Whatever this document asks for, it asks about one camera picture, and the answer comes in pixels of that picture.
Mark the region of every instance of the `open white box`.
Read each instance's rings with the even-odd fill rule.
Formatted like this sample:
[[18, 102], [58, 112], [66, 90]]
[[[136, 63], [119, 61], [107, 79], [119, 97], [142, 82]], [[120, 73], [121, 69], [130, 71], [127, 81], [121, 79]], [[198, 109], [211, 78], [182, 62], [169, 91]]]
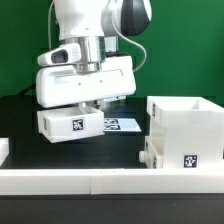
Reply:
[[39, 133], [51, 143], [104, 135], [104, 114], [93, 107], [38, 111]]
[[224, 109], [200, 97], [148, 97], [149, 168], [222, 168]]

